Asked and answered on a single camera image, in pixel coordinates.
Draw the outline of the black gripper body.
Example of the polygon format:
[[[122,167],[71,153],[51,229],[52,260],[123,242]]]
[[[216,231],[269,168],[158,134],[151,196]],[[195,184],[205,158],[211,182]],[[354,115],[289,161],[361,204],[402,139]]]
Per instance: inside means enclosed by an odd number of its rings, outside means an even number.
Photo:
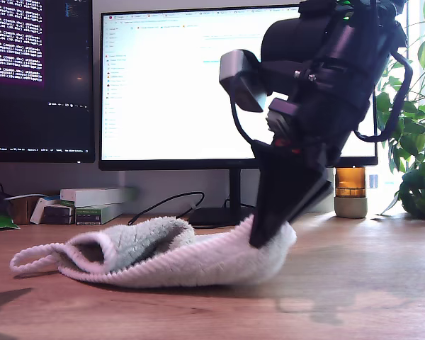
[[[288,99],[272,100],[267,123],[273,141],[253,141],[259,168],[323,169],[329,167],[372,166],[378,162],[377,147],[354,144],[342,156],[349,136],[369,115],[374,103],[372,90],[355,74],[325,69],[325,74],[306,69],[296,76],[286,65],[259,65],[254,82],[263,96],[274,92]]]

